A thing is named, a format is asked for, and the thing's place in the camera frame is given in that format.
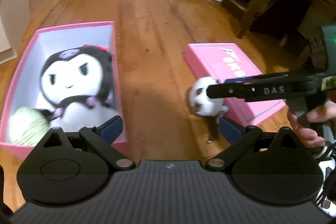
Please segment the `black white Kuromi plush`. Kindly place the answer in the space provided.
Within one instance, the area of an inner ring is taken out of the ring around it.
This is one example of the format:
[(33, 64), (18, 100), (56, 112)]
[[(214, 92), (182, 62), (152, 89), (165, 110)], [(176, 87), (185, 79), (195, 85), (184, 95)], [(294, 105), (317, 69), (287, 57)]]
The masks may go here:
[(70, 48), (43, 64), (39, 84), (51, 105), (51, 127), (77, 131), (99, 126), (118, 115), (112, 54), (98, 46)]

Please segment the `pink shoe box lid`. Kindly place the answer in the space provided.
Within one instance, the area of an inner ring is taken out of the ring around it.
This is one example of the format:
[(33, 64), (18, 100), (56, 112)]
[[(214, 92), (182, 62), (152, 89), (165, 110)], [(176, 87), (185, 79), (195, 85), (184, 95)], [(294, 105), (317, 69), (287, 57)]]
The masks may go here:
[[(227, 79), (262, 74), (234, 43), (189, 44), (183, 58), (196, 79), (212, 76), (223, 83)], [(243, 126), (260, 125), (285, 107), (282, 100), (244, 102), (243, 99), (228, 98), (224, 104), (228, 106), (228, 118)]]

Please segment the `green yarn ball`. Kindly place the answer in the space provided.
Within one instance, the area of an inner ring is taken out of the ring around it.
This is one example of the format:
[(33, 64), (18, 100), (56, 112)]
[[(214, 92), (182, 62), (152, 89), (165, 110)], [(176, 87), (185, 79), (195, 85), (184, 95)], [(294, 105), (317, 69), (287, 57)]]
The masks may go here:
[(55, 119), (57, 116), (50, 110), (21, 107), (9, 118), (7, 139), (11, 144), (35, 146)]

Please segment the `white drawer cabinet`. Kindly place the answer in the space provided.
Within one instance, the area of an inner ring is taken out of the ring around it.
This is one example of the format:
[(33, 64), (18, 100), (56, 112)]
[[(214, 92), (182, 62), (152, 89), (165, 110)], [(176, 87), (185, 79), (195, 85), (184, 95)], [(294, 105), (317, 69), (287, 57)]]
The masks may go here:
[(18, 56), (29, 22), (29, 0), (1, 0), (2, 64)]

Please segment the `pink open shoe box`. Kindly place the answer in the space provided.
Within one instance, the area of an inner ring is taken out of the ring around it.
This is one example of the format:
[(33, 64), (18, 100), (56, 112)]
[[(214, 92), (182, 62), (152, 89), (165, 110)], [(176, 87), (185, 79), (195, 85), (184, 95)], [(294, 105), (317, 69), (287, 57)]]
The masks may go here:
[(51, 122), (51, 126), (64, 131), (77, 131), (84, 126), (99, 126), (114, 115), (122, 115), (120, 83), (113, 22), (89, 22), (54, 26), (37, 30), (18, 63), (11, 80), (1, 116), (1, 147), (19, 159), (25, 159), (33, 147), (16, 145), (7, 133), (10, 117), (21, 107), (54, 110), (44, 98), (40, 87), (40, 73), (47, 59), (57, 52), (79, 48), (84, 45), (107, 48), (112, 55), (113, 91), (111, 107), (100, 102), (93, 109), (72, 103), (64, 116)]

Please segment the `small white brown plush keychain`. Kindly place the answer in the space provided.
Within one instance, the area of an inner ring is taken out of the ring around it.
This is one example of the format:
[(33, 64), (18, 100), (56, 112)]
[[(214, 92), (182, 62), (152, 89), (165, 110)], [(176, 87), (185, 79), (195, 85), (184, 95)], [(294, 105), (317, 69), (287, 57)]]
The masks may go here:
[(207, 95), (207, 88), (210, 85), (219, 84), (220, 81), (211, 76), (201, 77), (196, 80), (187, 92), (187, 105), (190, 112), (199, 117), (205, 118), (209, 127), (209, 138), (211, 143), (219, 138), (219, 120), (228, 112), (228, 106), (224, 99), (211, 99)]

